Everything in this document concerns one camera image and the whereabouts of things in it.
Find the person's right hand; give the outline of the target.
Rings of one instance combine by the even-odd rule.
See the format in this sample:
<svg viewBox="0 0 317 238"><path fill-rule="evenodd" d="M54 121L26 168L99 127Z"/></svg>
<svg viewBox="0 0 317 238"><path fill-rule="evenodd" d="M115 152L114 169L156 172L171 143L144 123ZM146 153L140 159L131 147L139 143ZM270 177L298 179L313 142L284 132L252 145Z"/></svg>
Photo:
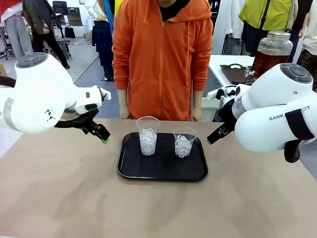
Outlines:
<svg viewBox="0 0 317 238"><path fill-rule="evenodd" d="M128 106L120 106L119 111L121 119L131 119Z"/></svg>

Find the person's left hand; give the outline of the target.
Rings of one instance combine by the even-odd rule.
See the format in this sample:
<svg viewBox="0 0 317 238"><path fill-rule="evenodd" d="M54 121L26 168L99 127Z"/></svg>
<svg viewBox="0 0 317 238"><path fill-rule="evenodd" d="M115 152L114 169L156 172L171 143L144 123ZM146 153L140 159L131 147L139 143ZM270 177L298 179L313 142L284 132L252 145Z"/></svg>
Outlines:
<svg viewBox="0 0 317 238"><path fill-rule="evenodd" d="M190 113L190 121L202 122L202 110L201 108L193 107Z"/></svg>

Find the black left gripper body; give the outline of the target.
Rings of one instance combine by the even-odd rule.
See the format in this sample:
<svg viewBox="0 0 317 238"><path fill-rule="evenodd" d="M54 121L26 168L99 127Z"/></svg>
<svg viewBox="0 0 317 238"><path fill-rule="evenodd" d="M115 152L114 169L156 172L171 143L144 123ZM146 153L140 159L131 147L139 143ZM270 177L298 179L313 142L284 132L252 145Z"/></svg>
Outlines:
<svg viewBox="0 0 317 238"><path fill-rule="evenodd" d="M95 116L99 113L99 110L92 110L84 114L84 124L82 125L82 131L87 135L88 133L92 135L98 135L96 131L99 126L94 122Z"/></svg>

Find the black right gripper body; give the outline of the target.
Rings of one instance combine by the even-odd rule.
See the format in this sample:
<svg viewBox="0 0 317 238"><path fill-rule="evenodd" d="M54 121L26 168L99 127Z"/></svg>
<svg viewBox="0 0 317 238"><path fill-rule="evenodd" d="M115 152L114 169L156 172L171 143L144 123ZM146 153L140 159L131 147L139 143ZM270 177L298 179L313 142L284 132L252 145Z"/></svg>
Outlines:
<svg viewBox="0 0 317 238"><path fill-rule="evenodd" d="M224 106L218 112L219 117L224 122L227 129L234 130L237 119L232 112L232 106L234 104L234 99L224 104Z"/></svg>

